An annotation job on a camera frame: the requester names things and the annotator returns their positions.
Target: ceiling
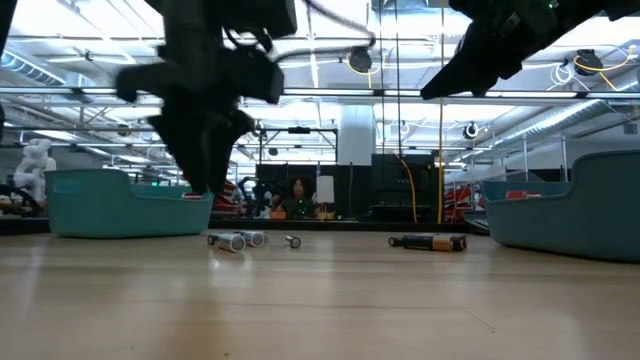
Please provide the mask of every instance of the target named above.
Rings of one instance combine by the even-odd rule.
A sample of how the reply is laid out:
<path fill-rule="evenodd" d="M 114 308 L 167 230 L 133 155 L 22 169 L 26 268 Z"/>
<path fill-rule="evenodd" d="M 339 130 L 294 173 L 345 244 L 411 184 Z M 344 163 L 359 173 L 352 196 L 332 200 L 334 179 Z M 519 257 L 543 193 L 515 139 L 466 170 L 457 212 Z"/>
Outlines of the ceiling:
<path fill-rule="evenodd" d="M 445 9 L 444 26 L 440 9 L 434 1 L 397 0 L 385 2 L 385 10 L 371 7 L 368 0 L 320 0 L 326 8 L 339 12 L 377 34 L 378 42 L 370 56 L 374 66 L 370 75 L 351 69 L 347 53 L 292 58 L 282 64 L 287 88 L 317 89 L 308 96 L 284 97 L 278 106 L 247 101 L 244 110 L 260 119 L 265 127 L 286 128 L 309 126 L 337 128 L 342 109 L 348 106 L 340 97 L 322 96 L 322 89 L 403 89 L 422 88 L 446 63 L 455 51 L 469 19 Z M 397 4 L 399 11 L 394 11 Z M 363 34 L 344 28 L 322 16 L 308 11 L 296 1 L 298 31 L 295 35 L 275 41 L 275 54 L 300 48 L 348 47 L 366 42 Z M 605 67 L 625 63 L 607 72 L 615 79 L 638 67 L 635 56 L 629 57 L 629 47 L 640 43 L 637 18 L 624 18 L 611 23 L 606 17 L 593 18 L 567 34 L 548 49 L 541 51 L 524 64 L 522 72 L 495 86 L 497 91 L 585 91 L 602 86 L 600 76 L 582 77 L 558 70 L 565 58 L 572 59 L 578 49 L 594 49 Z M 163 42 L 162 17 L 143 0 L 20 0 L 3 56 L 0 80 L 4 86 L 42 87 L 42 78 L 25 76 L 6 67 L 8 55 L 17 56 L 58 79 L 66 86 L 110 87 L 113 75 L 122 66 L 157 61 L 155 47 Z M 144 118 L 159 111 L 157 99 L 145 100 L 145 106 L 133 108 L 117 103 L 113 96 L 96 96 L 101 106 L 89 106 L 61 96 L 4 95 L 11 104 L 15 125 L 51 127 L 148 127 Z M 442 117 L 445 129 L 444 145 L 465 143 L 462 127 L 476 122 L 485 138 L 503 133 L 532 116 L 557 106 L 553 103 L 512 101 L 508 104 L 491 99 L 476 103 L 447 103 L 441 110 L 438 104 L 419 103 L 395 97 L 371 97 L 363 100 L 373 106 L 378 123 L 378 144 L 400 137 L 405 145 L 434 145 L 438 143 Z M 20 116 L 20 111 L 29 116 Z M 154 144 L 157 137 L 150 133 L 77 133 L 89 143 Z M 306 137 L 281 134 L 273 140 L 281 151 L 278 157 L 264 154 L 271 161 L 331 161 L 333 149 L 325 149 L 328 142 L 317 134 Z M 256 144 L 247 136 L 240 144 Z M 304 143 L 308 148 L 286 149 Z M 119 147 L 92 147 L 95 152 L 132 155 L 131 150 Z M 147 158 L 149 163 L 170 164 L 171 159 L 161 147 L 134 148 L 133 155 Z M 119 157 L 125 163 L 131 163 Z M 257 149 L 246 147 L 234 150 L 232 159 L 242 167 L 241 175 L 250 174 L 257 158 Z"/>

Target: white pillar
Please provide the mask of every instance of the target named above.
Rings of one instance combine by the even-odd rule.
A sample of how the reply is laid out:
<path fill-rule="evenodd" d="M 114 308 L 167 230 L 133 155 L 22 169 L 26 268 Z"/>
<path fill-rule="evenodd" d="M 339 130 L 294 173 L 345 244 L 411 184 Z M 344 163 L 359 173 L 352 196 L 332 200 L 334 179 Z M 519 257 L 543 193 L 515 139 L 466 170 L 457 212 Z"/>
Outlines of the white pillar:
<path fill-rule="evenodd" d="M 376 122 L 370 105 L 342 108 L 338 129 L 338 165 L 371 165 L 376 150 Z"/>

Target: black cable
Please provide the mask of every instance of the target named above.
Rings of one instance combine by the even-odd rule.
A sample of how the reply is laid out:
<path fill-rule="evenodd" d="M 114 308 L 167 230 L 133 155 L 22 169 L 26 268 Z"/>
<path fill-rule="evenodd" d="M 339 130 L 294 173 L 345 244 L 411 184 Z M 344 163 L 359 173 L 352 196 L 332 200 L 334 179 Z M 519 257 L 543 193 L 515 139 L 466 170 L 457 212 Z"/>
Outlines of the black cable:
<path fill-rule="evenodd" d="M 367 29 L 366 26 L 360 25 L 358 23 L 356 23 L 355 21 L 349 20 L 343 16 L 340 16 L 324 7 L 322 7 L 321 5 L 317 4 L 314 0 L 302 0 L 303 3 L 305 3 L 305 5 L 307 5 L 308 7 L 314 9 L 315 11 L 317 11 L 320 15 L 323 15 L 324 17 L 331 19 L 335 22 L 337 22 L 338 24 L 344 25 L 348 28 L 351 28 L 353 30 L 359 31 L 363 34 L 366 34 L 369 37 L 369 42 L 366 45 L 360 45 L 362 47 L 366 47 L 367 49 L 371 49 L 375 44 L 376 44 L 376 35 L 372 32 L 369 31 L 369 29 Z M 290 57 L 294 57 L 294 56 L 308 56 L 308 55 L 314 55 L 314 54 L 335 54 L 335 53 L 341 53 L 341 52 L 345 52 L 345 51 L 349 51 L 353 48 L 353 46 L 349 46 L 349 47 L 340 47 L 340 48 L 326 48 L 326 49 L 301 49 L 301 50 L 294 50 L 294 51 L 290 51 L 287 53 L 284 53 L 278 57 L 275 58 L 274 62 L 279 63 L 285 59 L 288 59 Z"/>

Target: dark hair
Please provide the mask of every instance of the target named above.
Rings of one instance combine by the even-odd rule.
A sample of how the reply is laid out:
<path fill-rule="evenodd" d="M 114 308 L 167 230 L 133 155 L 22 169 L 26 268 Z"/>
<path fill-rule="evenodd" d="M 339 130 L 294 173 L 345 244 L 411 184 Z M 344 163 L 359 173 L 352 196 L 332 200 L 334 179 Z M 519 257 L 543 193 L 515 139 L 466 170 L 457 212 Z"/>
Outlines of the dark hair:
<path fill-rule="evenodd" d="M 289 185 L 290 196 L 294 197 L 293 187 L 296 185 L 296 182 L 298 180 L 300 180 L 300 182 L 302 183 L 302 188 L 304 189 L 304 194 L 302 196 L 304 196 L 305 199 L 311 199 L 311 197 L 313 196 L 313 183 L 311 182 L 311 180 L 309 180 L 309 178 L 304 176 L 293 178 L 291 184 Z"/>

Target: battery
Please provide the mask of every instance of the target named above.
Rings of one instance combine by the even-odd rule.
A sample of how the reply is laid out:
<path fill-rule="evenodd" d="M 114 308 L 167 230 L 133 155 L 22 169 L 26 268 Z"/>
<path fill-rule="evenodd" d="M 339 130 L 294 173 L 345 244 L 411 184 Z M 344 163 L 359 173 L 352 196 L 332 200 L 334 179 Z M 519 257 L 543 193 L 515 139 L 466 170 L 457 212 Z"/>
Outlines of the battery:
<path fill-rule="evenodd" d="M 389 238 L 389 246 L 405 249 L 461 252 L 467 249 L 466 235 L 414 234 Z"/>
<path fill-rule="evenodd" d="M 207 237 L 207 242 L 209 245 L 216 245 L 220 249 L 231 252 L 242 251 L 247 246 L 246 241 L 240 234 L 223 233 L 209 235 Z"/>
<path fill-rule="evenodd" d="M 297 249 L 302 245 L 302 240 L 300 240 L 299 237 L 287 236 L 284 240 L 294 249 Z"/>
<path fill-rule="evenodd" d="M 242 231 L 240 235 L 244 238 L 247 246 L 260 247 L 269 242 L 269 235 L 261 231 Z"/>

